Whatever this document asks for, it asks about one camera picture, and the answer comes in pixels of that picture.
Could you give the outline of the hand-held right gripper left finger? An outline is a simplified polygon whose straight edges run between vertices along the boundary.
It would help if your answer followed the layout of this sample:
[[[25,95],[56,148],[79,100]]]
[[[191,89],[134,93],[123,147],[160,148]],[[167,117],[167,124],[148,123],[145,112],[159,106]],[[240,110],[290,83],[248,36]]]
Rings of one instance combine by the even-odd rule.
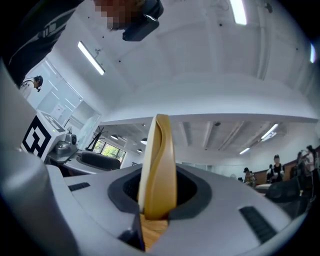
[[[78,256],[145,256],[140,249],[121,241],[135,216],[119,211],[111,202],[106,173],[63,177],[47,165],[54,199],[75,241]]]

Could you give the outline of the black office chair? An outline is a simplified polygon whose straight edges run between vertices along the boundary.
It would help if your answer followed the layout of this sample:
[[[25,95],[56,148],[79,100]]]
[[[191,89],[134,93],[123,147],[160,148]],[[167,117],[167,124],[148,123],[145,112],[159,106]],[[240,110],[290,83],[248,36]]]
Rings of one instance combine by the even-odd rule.
[[[265,197],[295,219],[308,211],[310,206],[311,191],[306,190],[305,186],[305,181],[295,176],[290,180],[272,183]]]

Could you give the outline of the window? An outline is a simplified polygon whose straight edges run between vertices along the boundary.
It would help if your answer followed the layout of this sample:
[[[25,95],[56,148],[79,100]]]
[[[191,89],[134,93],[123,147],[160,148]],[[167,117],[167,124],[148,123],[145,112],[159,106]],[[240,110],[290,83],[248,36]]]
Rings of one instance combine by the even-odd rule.
[[[117,159],[120,161],[120,163],[123,162],[124,157],[126,155],[125,151],[123,151],[115,146],[112,146],[112,145],[108,144],[107,142],[104,142],[103,140],[100,140],[100,139],[96,143],[96,145],[93,149],[93,152],[97,153],[97,154],[101,154],[106,157],[110,157],[112,159]]]

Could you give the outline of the person's black shirt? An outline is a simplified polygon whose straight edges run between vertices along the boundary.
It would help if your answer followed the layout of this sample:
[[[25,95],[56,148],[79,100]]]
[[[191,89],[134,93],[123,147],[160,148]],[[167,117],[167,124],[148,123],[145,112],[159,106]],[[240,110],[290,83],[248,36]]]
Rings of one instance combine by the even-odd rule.
[[[84,0],[0,0],[0,57],[16,85],[53,49]]]

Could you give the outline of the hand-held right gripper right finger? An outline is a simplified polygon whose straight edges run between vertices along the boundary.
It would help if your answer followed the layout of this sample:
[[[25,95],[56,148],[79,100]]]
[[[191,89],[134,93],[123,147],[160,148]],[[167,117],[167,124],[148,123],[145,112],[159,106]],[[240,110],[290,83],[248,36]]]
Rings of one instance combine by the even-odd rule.
[[[236,179],[176,166],[178,196],[152,256],[272,256],[292,220],[275,203]]]

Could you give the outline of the beige calculator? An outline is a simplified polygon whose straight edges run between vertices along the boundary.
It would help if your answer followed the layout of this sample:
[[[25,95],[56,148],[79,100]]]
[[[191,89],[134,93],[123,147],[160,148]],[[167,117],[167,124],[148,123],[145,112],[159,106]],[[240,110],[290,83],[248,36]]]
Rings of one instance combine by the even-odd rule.
[[[145,148],[138,189],[139,212],[150,221],[166,220],[177,207],[175,150],[168,115],[153,117]]]

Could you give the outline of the black coat rack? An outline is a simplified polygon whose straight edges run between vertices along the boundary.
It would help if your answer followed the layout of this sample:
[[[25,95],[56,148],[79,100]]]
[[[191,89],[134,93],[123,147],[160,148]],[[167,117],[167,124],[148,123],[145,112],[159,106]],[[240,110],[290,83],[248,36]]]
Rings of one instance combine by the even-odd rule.
[[[92,141],[89,143],[89,145],[85,148],[86,151],[90,151],[90,152],[93,152],[97,143],[98,143],[98,140],[100,139],[101,135],[102,134],[106,134],[108,133],[108,131],[104,131],[104,128],[100,128],[98,126],[98,133],[95,135],[95,137],[92,139]]]

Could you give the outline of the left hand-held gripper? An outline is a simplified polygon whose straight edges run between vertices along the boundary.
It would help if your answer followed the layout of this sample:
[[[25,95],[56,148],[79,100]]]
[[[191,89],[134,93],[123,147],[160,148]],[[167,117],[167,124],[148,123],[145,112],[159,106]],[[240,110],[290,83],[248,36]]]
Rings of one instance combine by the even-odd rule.
[[[63,175],[94,175],[121,168],[118,159],[90,151],[76,153],[78,143],[66,142],[66,130],[49,113],[38,110],[22,140],[21,149],[34,154]]]

